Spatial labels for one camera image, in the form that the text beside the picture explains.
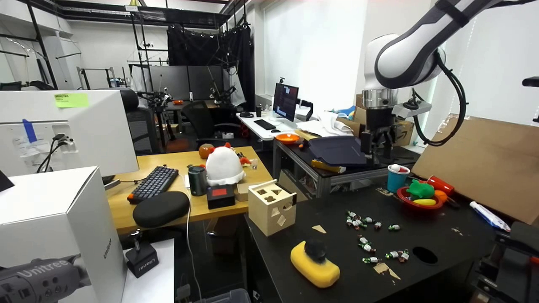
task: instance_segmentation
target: red-black box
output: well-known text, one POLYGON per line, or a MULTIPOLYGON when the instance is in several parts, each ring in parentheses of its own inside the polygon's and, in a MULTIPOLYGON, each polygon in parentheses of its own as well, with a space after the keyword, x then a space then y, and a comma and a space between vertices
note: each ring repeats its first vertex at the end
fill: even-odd
POLYGON ((234 187, 232 185, 212 186, 208 188, 206 197, 208 198, 208 209, 232 206, 236 204, 234 187))

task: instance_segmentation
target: orange bowl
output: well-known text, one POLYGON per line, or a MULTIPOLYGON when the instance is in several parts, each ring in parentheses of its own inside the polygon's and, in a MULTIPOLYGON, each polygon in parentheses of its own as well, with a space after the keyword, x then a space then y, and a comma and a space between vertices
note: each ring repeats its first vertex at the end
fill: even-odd
POLYGON ((421 205, 421 204, 414 203, 412 200, 408 199, 410 197, 410 193, 406 191, 407 189, 408 189, 408 186, 399 188, 397 190, 397 196, 408 206, 412 206, 412 207, 415 207, 417 209, 422 209, 422 210, 433 210, 433 209, 439 209, 440 207, 444 205, 443 202, 440 202, 437 196, 432 196, 431 198, 434 201, 436 201, 435 205, 421 205))
POLYGON ((280 134, 275 136, 275 139, 281 141, 283 144, 294 144, 300 137, 296 134, 280 134))

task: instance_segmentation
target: green toy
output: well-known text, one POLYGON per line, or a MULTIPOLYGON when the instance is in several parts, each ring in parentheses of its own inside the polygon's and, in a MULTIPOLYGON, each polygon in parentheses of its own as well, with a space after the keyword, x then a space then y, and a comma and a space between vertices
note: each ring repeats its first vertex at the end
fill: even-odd
POLYGON ((412 180, 412 184, 406 190, 417 199, 430 199, 434 196, 434 187, 426 183, 419 183, 417 180, 412 180))

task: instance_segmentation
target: black curtain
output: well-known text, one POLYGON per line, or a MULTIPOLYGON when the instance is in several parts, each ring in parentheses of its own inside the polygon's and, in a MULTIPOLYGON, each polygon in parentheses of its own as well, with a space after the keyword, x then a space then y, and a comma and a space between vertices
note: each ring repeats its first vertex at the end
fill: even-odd
POLYGON ((209 35, 180 25, 167 30, 169 65, 237 67, 247 111, 254 112, 254 46, 251 28, 239 25, 225 33, 209 35))

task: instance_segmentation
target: white desk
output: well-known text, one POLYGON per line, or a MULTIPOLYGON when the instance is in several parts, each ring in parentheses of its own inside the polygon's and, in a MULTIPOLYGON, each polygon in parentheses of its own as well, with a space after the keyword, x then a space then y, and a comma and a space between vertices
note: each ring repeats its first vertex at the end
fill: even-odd
POLYGON ((127 270, 122 303, 174 302, 174 239, 151 245, 157 251, 159 264, 138 279, 127 270))
MULTIPOLYGON (((296 106, 296 114, 307 115, 308 112, 309 112, 309 108, 305 106, 298 108, 296 106)), ((263 141, 271 141, 273 140, 275 136, 280 135, 280 134, 294 134, 294 128, 290 127, 289 125, 286 125, 286 123, 287 122, 290 123, 290 121, 286 120, 285 118, 274 119, 276 118, 277 114, 273 112, 262 112, 262 117, 257 117, 256 113, 251 113, 251 114, 253 114, 254 117, 242 118, 239 116, 239 114, 236 114, 236 116, 243 124, 245 124, 252 132, 254 132, 256 136, 258 136, 263 141), (254 123, 255 120, 260 120, 260 119, 264 119, 266 122, 272 125, 275 125, 275 127, 281 132, 272 133, 271 130, 266 130, 262 126, 254 123)), ((302 122, 302 121, 298 119, 294 119, 294 123, 298 123, 298 122, 302 122)))

